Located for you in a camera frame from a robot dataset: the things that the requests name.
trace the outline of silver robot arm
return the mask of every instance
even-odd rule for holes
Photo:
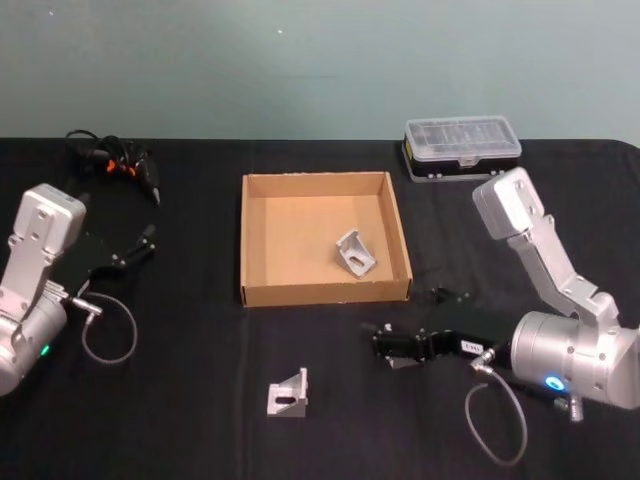
[[[90,316],[102,313],[82,299],[69,299],[62,286],[48,280],[51,267],[76,241],[85,214],[82,202],[50,185],[22,196],[0,283],[0,395],[18,385],[64,327],[64,301]]]
[[[511,343],[514,374],[569,393],[574,421],[582,420],[582,397],[640,407],[638,330],[621,328],[613,297],[575,272],[527,172],[490,180],[473,200],[491,236],[507,239],[540,297],[564,315],[522,318]]]

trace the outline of white label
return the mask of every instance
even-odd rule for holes
[[[484,347],[479,343],[467,342],[466,340],[462,340],[460,343],[463,352],[475,353],[476,355],[480,355],[484,352]]]

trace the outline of black tablecloth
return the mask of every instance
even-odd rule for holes
[[[121,368],[94,365],[80,347],[82,319],[72,316],[51,353],[0,399],[0,478],[640,477],[638,412],[589,402],[584,423],[570,425],[523,397],[529,449],[504,470],[467,430],[463,402],[477,379],[464,361],[394,372],[362,339],[362,322],[428,322],[437,285],[474,293],[514,326],[527,311],[549,311],[517,256],[489,238],[471,201],[477,183],[410,183],[396,142],[149,144],[161,209],[127,183],[83,185],[92,194],[87,228],[115,248],[146,223],[158,226],[156,258],[133,284],[105,287],[136,315],[138,351]],[[62,155],[59,140],[0,141],[0,238],[25,189],[62,184]],[[619,142],[523,142],[522,164],[576,269],[615,296],[627,327],[640,319],[639,159]],[[414,273],[411,300],[243,309],[241,175],[357,170],[391,172]],[[94,341],[100,347],[104,338]],[[300,366],[309,369],[307,418],[266,418],[269,383]],[[515,452],[518,424],[499,392],[479,394],[473,414],[500,455]]]

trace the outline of green wall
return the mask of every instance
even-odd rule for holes
[[[623,0],[2,0],[0,136],[389,139],[504,114],[521,138],[640,144],[638,18]]]

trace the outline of plastic storage case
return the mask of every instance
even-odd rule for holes
[[[414,182],[477,180],[518,165],[522,147],[502,116],[409,120],[402,153]]]

